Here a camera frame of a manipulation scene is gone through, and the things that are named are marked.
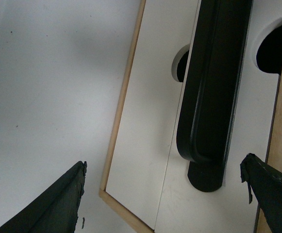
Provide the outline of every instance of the drawer handle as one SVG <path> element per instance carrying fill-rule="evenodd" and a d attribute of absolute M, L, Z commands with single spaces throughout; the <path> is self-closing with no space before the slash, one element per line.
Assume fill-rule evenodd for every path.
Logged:
<path fill-rule="evenodd" d="M 222 186 L 252 0 L 202 0 L 177 128 L 200 191 Z"/>

